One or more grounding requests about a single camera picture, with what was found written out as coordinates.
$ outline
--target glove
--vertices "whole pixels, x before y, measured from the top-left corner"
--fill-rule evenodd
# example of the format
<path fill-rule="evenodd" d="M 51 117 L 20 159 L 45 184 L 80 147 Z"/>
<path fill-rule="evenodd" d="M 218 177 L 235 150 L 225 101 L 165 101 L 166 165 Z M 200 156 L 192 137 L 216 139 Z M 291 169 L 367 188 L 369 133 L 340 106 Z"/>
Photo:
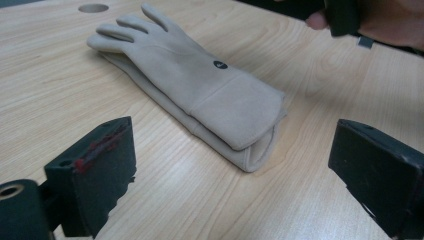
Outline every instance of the glove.
<path fill-rule="evenodd" d="M 194 135 L 244 171 L 257 170 L 285 115 L 284 94 L 225 65 L 149 5 L 142 10 L 155 23 L 123 16 L 119 26 L 98 27 L 88 45 Z"/>

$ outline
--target beige glove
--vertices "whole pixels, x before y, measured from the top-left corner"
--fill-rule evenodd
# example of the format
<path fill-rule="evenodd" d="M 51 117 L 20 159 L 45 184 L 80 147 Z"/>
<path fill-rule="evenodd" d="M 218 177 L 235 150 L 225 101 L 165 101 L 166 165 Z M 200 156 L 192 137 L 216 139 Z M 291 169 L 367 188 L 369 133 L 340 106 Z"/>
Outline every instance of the beige glove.
<path fill-rule="evenodd" d="M 124 53 L 130 60 L 104 54 L 193 134 L 241 169 L 257 170 L 285 115 L 283 93 L 223 64 L 150 6 L 142 9 L 156 24 L 124 16 L 120 26 L 101 25 L 88 45 Z"/>

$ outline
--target wood grain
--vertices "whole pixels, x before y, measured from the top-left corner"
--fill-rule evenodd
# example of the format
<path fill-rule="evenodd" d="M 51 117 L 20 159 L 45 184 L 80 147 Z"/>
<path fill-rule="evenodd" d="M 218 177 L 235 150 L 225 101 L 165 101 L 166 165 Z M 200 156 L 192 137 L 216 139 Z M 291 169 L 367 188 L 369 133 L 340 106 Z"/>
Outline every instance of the wood grain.
<path fill-rule="evenodd" d="M 98 239 L 388 239 L 328 156 L 340 118 L 424 151 L 422 59 L 234 1 L 149 0 L 208 51 L 286 93 L 277 146 L 246 174 L 86 46 L 101 23 L 142 16 L 138 1 L 98 2 L 109 10 L 81 13 L 85 0 L 0 9 L 0 182 L 42 183 L 59 153 L 131 116 L 136 181 Z"/>

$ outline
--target finger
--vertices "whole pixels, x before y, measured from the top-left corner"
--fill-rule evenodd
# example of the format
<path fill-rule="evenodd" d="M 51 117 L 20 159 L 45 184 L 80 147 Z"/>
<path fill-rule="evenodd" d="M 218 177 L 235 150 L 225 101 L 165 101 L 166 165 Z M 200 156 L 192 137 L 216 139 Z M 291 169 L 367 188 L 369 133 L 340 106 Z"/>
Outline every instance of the finger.
<path fill-rule="evenodd" d="M 125 15 L 119 17 L 118 19 L 116 19 L 116 22 L 119 26 L 133 28 L 144 33 L 149 33 L 152 31 L 153 28 L 158 28 L 156 24 L 145 21 L 132 15 Z"/>
<path fill-rule="evenodd" d="M 96 29 L 96 32 L 101 35 L 114 37 L 127 42 L 134 42 L 137 34 L 133 29 L 119 27 L 112 24 L 102 24 Z"/>
<path fill-rule="evenodd" d="M 171 19 L 167 18 L 165 15 L 147 3 L 143 3 L 141 5 L 141 10 L 143 11 L 144 15 L 152 19 L 152 21 L 161 26 L 166 32 L 168 32 L 170 28 L 175 25 Z"/>
<path fill-rule="evenodd" d="M 324 10 L 311 14 L 305 20 L 306 24 L 314 30 L 322 30 L 328 27 L 328 22 L 325 18 Z"/>
<path fill-rule="evenodd" d="M 87 39 L 87 45 L 97 51 L 123 53 L 127 42 L 95 34 Z"/>

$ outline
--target glove finger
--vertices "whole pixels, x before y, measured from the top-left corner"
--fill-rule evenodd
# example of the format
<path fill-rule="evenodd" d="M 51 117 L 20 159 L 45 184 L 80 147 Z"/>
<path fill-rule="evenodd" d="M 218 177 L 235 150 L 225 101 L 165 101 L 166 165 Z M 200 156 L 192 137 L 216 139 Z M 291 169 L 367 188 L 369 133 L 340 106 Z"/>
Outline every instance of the glove finger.
<path fill-rule="evenodd" d="M 176 24 L 171 19 L 169 19 L 147 3 L 143 3 L 141 5 L 141 10 L 143 11 L 144 15 L 146 15 L 159 26 L 161 26 L 166 32 L 176 26 Z"/>
<path fill-rule="evenodd" d="M 123 53 L 127 44 L 129 43 L 100 34 L 92 35 L 87 39 L 89 47 L 103 52 Z"/>
<path fill-rule="evenodd" d="M 137 36 L 137 32 L 133 29 L 119 27 L 112 24 L 102 24 L 96 29 L 96 32 L 101 35 L 110 36 L 127 42 L 134 42 Z"/>
<path fill-rule="evenodd" d="M 158 28 L 158 25 L 145 21 L 133 15 L 121 16 L 118 19 L 116 19 L 116 22 L 118 23 L 119 26 L 133 28 L 135 30 L 138 30 L 144 33 L 149 33 L 154 28 L 156 29 Z"/>

